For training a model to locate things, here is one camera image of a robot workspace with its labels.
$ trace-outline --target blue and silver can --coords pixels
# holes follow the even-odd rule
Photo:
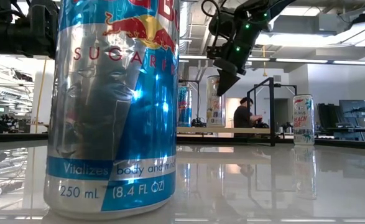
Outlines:
[[[44,199],[112,219],[175,190],[179,2],[62,1]]]
[[[178,126],[192,125],[192,90],[187,86],[178,88]]]

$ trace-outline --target person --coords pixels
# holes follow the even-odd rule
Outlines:
[[[250,108],[253,104],[252,99],[249,99],[250,101]],[[247,97],[244,97],[240,101],[240,106],[236,109],[236,111],[233,114],[233,126],[234,128],[252,128],[254,126],[254,123],[262,119],[261,115],[252,115],[250,113],[250,121],[249,121],[249,115],[247,110]],[[243,133],[235,133],[233,135],[235,138],[247,138],[249,135],[243,134]]]

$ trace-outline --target ceiling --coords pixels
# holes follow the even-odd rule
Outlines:
[[[226,7],[236,7],[240,5],[244,0],[227,0]],[[189,55],[204,55],[207,46],[212,44],[213,36],[209,34],[207,30],[207,24],[211,18],[206,17],[201,11],[201,3],[191,2],[188,12],[187,21],[187,34],[182,37],[182,41],[187,42],[188,46],[184,54]],[[18,4],[24,13],[27,13],[28,7],[24,0],[18,0]],[[322,22],[320,18],[326,18],[327,16],[334,17],[336,26],[343,29],[348,25],[342,22],[342,19],[337,18],[337,13],[346,14],[352,11],[365,10],[365,0],[297,0],[291,5],[289,12],[302,11],[300,7],[307,7],[311,10],[311,13],[315,13],[317,16],[280,16],[275,22],[275,30],[278,32],[287,32],[298,34],[314,34],[324,26],[329,24]],[[214,11],[211,4],[205,6],[208,11]],[[311,27],[307,29],[307,24],[316,24],[317,27]],[[223,39],[217,41],[217,45],[221,45],[226,42]],[[365,57],[365,50],[362,47],[337,47],[322,49],[316,47],[289,47],[280,46],[274,44],[257,45],[252,51],[253,57],[280,57],[280,58],[332,58],[332,59],[360,59]],[[18,80],[15,78],[13,71],[22,72],[32,79],[37,71],[35,65],[37,60],[43,59],[43,57],[25,58],[18,55],[15,56],[0,56],[0,83],[18,83],[18,84],[32,84],[24,80]],[[251,67],[256,68],[288,68],[288,63],[264,63],[253,62]],[[6,87],[0,86],[0,96],[11,97],[17,95],[19,98],[23,98],[26,105],[31,105],[31,98],[33,87]]]

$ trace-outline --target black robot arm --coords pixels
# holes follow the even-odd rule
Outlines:
[[[27,0],[23,15],[16,0],[0,0],[0,54],[55,58],[59,9],[51,0]],[[12,10],[13,4],[18,10]],[[19,18],[12,23],[12,14]]]
[[[210,33],[215,36],[207,57],[214,59],[214,66],[220,68],[217,95],[223,95],[246,73],[244,66],[261,31],[271,31],[269,22],[295,0],[249,0],[236,9],[217,6],[217,13],[210,21]],[[218,36],[227,42],[216,46]]]

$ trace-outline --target computer monitor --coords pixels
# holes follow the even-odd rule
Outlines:
[[[365,118],[365,100],[340,100],[344,118]]]

